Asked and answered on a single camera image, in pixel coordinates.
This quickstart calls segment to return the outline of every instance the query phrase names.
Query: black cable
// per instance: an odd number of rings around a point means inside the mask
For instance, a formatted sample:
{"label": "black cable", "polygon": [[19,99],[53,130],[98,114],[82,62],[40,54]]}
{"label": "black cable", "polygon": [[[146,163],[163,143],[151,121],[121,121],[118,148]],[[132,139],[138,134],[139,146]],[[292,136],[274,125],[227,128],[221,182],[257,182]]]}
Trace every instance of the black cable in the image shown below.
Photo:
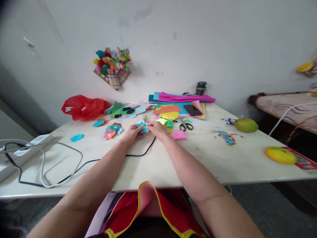
{"label": "black cable", "polygon": [[[149,149],[151,148],[151,146],[153,145],[154,141],[155,141],[155,138],[154,137],[154,140],[152,141],[152,143],[150,144],[150,146],[148,147],[148,149],[145,151],[144,154],[141,154],[141,155],[126,155],[126,156],[135,156],[135,157],[139,157],[139,156],[143,156],[145,155]],[[9,142],[9,143],[6,143],[5,146],[4,146],[4,151],[7,150],[7,145],[8,144],[15,144],[17,146],[19,146],[20,148],[24,147],[25,145],[23,144],[19,144],[19,143],[15,143],[15,142]],[[8,154],[8,153],[5,153],[6,157],[8,158],[8,160],[11,162],[11,164],[13,164],[14,167],[16,167],[18,170],[20,170],[20,175],[19,175],[19,183],[22,183],[22,184],[28,184],[28,185],[33,185],[33,186],[37,186],[37,187],[42,187],[42,188],[46,188],[44,187],[43,185],[41,184],[37,184],[37,183],[31,183],[31,182],[24,182],[24,181],[21,181],[21,176],[22,176],[22,169],[13,161],[13,159],[11,158],[11,156]],[[82,167],[84,167],[86,164],[90,163],[90,162],[94,162],[94,161],[98,161],[100,159],[97,159],[97,160],[90,160],[90,161],[87,161],[86,163],[84,163],[79,169],[76,170],[75,173],[77,173]],[[64,182],[66,179],[68,179],[69,177],[71,177],[71,175],[67,176],[66,178],[64,178],[62,181],[58,182],[57,184],[60,184],[62,182]]]}

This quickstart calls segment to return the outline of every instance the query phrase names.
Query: person's right hand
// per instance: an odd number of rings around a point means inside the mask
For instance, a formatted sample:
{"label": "person's right hand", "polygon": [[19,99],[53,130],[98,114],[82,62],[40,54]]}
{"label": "person's right hand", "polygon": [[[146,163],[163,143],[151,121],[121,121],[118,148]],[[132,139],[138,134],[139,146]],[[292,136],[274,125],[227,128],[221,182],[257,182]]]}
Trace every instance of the person's right hand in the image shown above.
{"label": "person's right hand", "polygon": [[162,140],[165,136],[168,136],[162,124],[157,121],[151,121],[146,129],[152,132],[152,134],[156,136],[159,140]]}

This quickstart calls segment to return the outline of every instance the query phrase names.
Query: red fabric with yellow border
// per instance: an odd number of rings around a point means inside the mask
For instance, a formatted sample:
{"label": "red fabric with yellow border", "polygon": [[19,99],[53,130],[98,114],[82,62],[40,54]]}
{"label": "red fabric with yellow border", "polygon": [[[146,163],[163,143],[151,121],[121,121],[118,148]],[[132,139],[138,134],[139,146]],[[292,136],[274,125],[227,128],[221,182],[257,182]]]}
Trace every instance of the red fabric with yellow border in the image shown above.
{"label": "red fabric with yellow border", "polygon": [[[156,196],[151,197],[150,190],[154,190]],[[151,199],[158,199],[163,218],[180,237],[187,238],[192,234],[207,237],[179,189],[161,193],[149,181],[140,184],[137,192],[122,195],[101,233],[107,233],[110,238],[118,237],[129,228]]]}

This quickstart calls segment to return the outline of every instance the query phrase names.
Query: power strip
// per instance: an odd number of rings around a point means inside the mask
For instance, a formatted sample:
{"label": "power strip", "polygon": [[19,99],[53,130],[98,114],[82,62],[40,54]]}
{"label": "power strip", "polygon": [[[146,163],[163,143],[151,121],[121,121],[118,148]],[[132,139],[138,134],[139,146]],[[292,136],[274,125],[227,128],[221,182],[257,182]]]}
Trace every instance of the power strip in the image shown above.
{"label": "power strip", "polygon": [[[51,142],[54,137],[51,134],[41,135],[30,141],[30,143],[36,145],[40,143]],[[35,155],[39,150],[37,148],[42,149],[45,145],[39,145],[37,147],[32,147],[28,149],[21,149],[14,153],[10,153],[9,155],[13,159],[13,161],[20,167],[26,161],[28,161],[33,155]],[[0,182],[6,179],[10,174],[12,174],[17,168],[14,167],[5,154],[0,154]]]}

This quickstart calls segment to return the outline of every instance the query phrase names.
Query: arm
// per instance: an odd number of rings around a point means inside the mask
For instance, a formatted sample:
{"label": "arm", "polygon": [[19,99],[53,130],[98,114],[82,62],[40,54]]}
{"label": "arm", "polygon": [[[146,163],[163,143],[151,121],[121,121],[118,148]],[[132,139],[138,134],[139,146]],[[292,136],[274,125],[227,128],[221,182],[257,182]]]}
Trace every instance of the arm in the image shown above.
{"label": "arm", "polygon": [[137,124],[130,126],[124,137],[71,188],[28,237],[84,237],[111,190],[128,149],[142,129]]}
{"label": "arm", "polygon": [[264,237],[235,198],[195,157],[165,133],[159,122],[151,122],[147,128],[163,143],[210,234],[216,238]]}

